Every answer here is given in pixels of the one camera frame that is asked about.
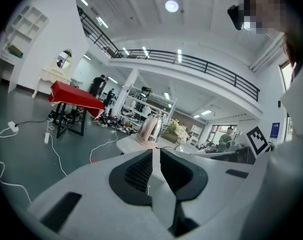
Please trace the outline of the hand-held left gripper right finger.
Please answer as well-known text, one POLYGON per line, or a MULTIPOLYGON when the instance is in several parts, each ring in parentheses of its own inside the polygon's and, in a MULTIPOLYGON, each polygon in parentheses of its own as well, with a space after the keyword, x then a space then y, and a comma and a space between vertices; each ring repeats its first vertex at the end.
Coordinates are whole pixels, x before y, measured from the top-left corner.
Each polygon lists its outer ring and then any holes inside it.
POLYGON ((160 150, 160 170, 174 194, 161 238, 238 238, 257 183, 256 164, 160 150))

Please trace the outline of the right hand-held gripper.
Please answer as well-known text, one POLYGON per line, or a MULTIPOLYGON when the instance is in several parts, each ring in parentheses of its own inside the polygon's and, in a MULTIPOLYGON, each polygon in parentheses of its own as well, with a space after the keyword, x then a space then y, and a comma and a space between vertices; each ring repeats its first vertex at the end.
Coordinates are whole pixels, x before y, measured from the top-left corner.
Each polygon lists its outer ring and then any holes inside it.
POLYGON ((258 126, 241 133, 226 143, 224 152, 215 153, 213 160, 253 165, 260 154, 270 150, 270 145, 258 126))

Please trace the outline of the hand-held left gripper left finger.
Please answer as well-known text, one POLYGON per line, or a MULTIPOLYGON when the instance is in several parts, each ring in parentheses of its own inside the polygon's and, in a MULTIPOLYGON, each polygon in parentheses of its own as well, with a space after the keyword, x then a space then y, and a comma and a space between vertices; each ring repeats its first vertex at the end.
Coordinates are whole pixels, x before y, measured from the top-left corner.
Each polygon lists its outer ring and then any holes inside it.
POLYGON ((84 165, 41 193, 28 207, 68 240, 171 240, 153 211, 147 184, 152 150, 84 165))

